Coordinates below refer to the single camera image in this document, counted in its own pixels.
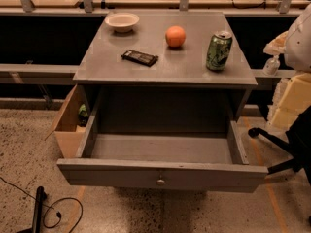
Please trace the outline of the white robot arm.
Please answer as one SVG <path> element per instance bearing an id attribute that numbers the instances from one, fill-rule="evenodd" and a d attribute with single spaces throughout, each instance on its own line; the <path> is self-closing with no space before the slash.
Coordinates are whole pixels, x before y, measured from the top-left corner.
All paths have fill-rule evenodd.
<path id="1" fill-rule="evenodd" d="M 285 63 L 296 71 L 311 72 L 311 4 L 288 30 Z"/>

